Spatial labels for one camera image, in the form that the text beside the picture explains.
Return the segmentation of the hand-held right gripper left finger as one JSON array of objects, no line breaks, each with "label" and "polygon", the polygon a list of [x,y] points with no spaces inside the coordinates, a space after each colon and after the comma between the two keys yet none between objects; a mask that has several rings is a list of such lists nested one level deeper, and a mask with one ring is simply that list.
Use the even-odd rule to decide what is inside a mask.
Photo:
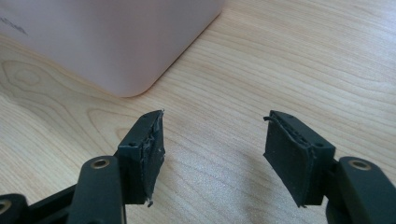
[{"label": "hand-held right gripper left finger", "polygon": [[118,145],[122,198],[125,204],[152,206],[157,177],[164,162],[163,111],[141,116]]}]

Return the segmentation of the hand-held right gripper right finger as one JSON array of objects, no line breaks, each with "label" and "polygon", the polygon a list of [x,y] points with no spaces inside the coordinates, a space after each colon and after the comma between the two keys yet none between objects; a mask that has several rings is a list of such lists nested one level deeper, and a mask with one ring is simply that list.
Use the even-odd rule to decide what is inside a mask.
[{"label": "hand-held right gripper right finger", "polygon": [[271,110],[264,158],[298,206],[321,205],[335,146],[293,115]]}]

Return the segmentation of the pale pink plastic container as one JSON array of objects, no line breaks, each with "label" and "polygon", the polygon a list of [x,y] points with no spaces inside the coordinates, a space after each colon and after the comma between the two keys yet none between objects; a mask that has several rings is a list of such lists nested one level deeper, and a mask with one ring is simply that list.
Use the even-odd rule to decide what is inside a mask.
[{"label": "pale pink plastic container", "polygon": [[225,0],[0,0],[0,34],[121,97],[147,89]]}]

